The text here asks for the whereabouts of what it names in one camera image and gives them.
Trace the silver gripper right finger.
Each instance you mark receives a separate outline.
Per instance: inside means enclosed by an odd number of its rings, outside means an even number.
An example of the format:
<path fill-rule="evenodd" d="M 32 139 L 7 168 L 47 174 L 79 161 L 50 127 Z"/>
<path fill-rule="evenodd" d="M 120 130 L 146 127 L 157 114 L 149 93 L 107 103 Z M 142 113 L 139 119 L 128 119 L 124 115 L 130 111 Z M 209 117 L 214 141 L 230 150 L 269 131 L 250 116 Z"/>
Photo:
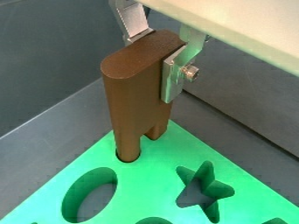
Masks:
<path fill-rule="evenodd" d="M 181 40 L 186 42 L 185 46 L 163 61 L 162 100 L 166 103 L 183 91 L 183 82 L 194 82 L 199 76 L 199 68 L 193 63 L 202 51 L 206 34 L 182 24 Z"/>

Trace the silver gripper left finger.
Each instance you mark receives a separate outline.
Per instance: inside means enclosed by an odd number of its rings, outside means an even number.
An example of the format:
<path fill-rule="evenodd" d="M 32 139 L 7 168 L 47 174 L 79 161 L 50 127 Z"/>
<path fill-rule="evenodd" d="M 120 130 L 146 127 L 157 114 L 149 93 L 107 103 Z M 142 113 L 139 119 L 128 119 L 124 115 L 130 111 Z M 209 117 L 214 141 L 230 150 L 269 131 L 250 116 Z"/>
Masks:
<path fill-rule="evenodd" d="M 145 6 L 136 0 L 108 0 L 108 4 L 128 46 L 154 31 L 147 23 Z"/>

